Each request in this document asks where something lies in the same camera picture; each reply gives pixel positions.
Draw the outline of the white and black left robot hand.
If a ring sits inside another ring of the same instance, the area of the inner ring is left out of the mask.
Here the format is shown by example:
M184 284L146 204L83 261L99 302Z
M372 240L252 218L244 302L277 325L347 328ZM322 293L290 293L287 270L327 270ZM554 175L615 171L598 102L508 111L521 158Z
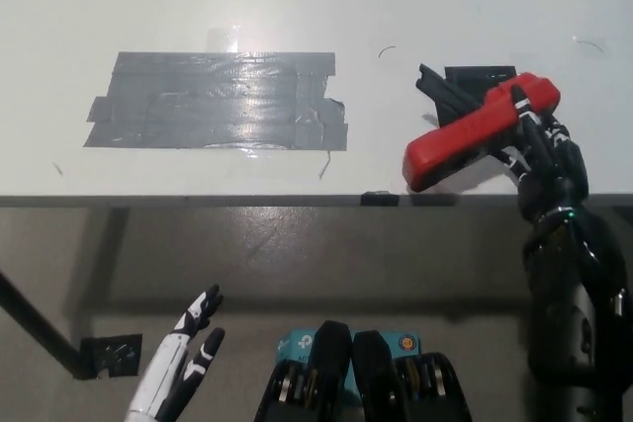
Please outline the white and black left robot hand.
M188 346L210 324L224 296L217 285L202 292L159 344L136 389L125 420L175 421L191 401L226 332L214 329L193 358Z

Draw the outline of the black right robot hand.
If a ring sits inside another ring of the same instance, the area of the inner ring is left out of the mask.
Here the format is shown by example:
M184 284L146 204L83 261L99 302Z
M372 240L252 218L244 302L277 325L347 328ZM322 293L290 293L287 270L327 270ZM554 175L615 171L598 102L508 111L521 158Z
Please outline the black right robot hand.
M517 85L510 87L510 98L518 123L492 157L513 179L521 217L535 225L581 206L588 197L588 173L580 147L552 113L538 115Z

